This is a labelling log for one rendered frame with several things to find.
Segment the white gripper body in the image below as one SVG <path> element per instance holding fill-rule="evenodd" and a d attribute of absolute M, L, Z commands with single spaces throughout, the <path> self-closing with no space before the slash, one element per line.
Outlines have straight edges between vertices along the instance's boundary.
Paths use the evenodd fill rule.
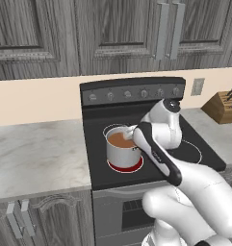
<path fill-rule="evenodd" d="M 135 129 L 136 129 L 136 125 L 132 125 L 128 127 L 124 132 L 124 139 L 125 140 L 131 139 L 133 137 L 133 132 Z"/>

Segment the steel saucepan with hot chocolate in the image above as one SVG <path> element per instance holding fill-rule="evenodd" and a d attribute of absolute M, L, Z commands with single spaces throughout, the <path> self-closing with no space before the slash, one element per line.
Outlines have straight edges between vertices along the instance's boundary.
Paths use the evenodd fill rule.
<path fill-rule="evenodd" d="M 127 130 L 128 127 L 122 124 L 112 124 L 103 130 L 107 163 L 117 172 L 135 172 L 143 164 L 142 151 L 132 139 L 125 140 L 123 137 Z"/>

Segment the black stove with hob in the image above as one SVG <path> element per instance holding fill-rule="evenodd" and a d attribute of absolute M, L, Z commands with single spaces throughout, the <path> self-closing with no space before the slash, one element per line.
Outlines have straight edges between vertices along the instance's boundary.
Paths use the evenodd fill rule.
<path fill-rule="evenodd" d="M 146 154 L 142 154 L 142 167 L 135 172 L 121 174 L 107 163 L 106 140 L 103 130 L 112 124 L 132 125 L 149 111 L 155 103 L 168 98 L 182 100 L 186 81 L 180 77 L 141 77 L 124 78 L 83 83 L 80 85 L 84 135 L 90 167 L 91 187 L 94 191 L 109 188 L 165 182 L 164 176 L 152 163 Z M 178 87 L 177 96 L 172 90 Z M 162 89 L 164 96 L 159 97 L 157 90 Z M 141 97 L 141 91 L 148 92 L 146 98 Z M 131 98 L 124 97 L 124 91 L 129 90 Z M 112 92 L 113 100 L 107 94 Z M 95 101 L 89 96 L 94 93 Z"/>

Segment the grey oven door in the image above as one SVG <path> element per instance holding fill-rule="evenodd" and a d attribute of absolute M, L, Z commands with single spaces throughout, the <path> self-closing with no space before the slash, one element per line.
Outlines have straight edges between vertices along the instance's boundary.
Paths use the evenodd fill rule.
<path fill-rule="evenodd" d="M 142 245 L 154 226 L 154 219 L 143 210 L 142 197 L 92 198 L 96 246 Z"/>

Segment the wooden knife block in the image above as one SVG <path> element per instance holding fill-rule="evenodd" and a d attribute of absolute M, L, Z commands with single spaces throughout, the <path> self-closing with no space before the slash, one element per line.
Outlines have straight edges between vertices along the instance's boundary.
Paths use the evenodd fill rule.
<path fill-rule="evenodd" d="M 219 124 L 232 123 L 232 100 L 226 101 L 229 97 L 226 96 L 227 93 L 228 91 L 217 92 L 201 107 L 207 115 Z"/>

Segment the grey wood base cupboard door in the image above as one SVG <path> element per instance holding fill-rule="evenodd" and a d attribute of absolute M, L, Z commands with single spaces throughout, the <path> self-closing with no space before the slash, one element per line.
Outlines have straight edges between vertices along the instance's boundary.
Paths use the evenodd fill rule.
<path fill-rule="evenodd" d="M 95 246 L 89 190 L 28 199 L 36 235 L 27 246 Z"/>
<path fill-rule="evenodd" d="M 0 246 L 18 246 L 6 216 L 7 207 L 7 203 L 0 203 Z"/>

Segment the grey wall socket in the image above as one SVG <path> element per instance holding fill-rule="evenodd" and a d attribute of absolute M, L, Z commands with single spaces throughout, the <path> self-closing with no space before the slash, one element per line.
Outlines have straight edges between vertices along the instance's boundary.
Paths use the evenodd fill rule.
<path fill-rule="evenodd" d="M 193 88 L 192 88 L 191 96 L 197 96 L 201 94 L 204 81 L 205 81 L 204 78 L 195 78 L 193 80 Z"/>

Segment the grey wood wall cupboard door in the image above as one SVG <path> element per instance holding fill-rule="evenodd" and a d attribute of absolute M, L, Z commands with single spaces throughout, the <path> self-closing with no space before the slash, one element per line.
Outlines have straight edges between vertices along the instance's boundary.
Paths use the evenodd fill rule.
<path fill-rule="evenodd" d="M 79 74 L 75 0 L 0 0 L 0 81 Z"/>
<path fill-rule="evenodd" d="M 160 3 L 169 1 L 76 0 L 81 73 L 157 71 Z"/>
<path fill-rule="evenodd" d="M 177 59 L 170 58 L 176 18 L 174 2 L 185 5 Z M 169 70 L 232 66 L 232 0 L 169 0 Z"/>

